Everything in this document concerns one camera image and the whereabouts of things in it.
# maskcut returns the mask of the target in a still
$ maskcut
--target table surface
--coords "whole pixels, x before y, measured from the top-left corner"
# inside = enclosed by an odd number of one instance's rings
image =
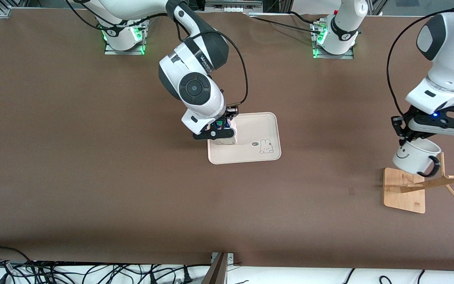
[[[446,188],[427,191],[425,214],[382,205],[398,146],[386,56],[414,18],[368,17],[354,60],[323,60],[306,32],[201,16],[240,48],[240,111],[275,113],[281,158],[210,164],[158,79],[179,43],[171,20],[153,22],[146,55],[105,56],[71,11],[14,9],[0,19],[0,245],[44,260],[201,263],[228,251],[256,266],[454,269]],[[403,109],[431,66],[418,30],[393,55]],[[233,48],[213,79],[228,103],[243,96]],[[432,140],[454,173],[454,137]]]

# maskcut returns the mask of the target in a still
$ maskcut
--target mug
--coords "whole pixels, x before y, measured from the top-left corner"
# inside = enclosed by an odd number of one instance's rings
[[[397,149],[393,156],[393,163],[401,170],[418,174],[420,176],[434,176],[440,168],[437,155],[441,153],[441,148],[428,139],[415,139],[405,142]],[[431,165],[434,167],[430,173],[425,174],[425,170]]]

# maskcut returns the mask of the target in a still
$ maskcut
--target wooden stand base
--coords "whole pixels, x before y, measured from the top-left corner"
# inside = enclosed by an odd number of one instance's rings
[[[400,187],[414,185],[425,178],[398,169],[386,168],[383,171],[383,204],[388,207],[425,213],[425,189],[400,193]]]

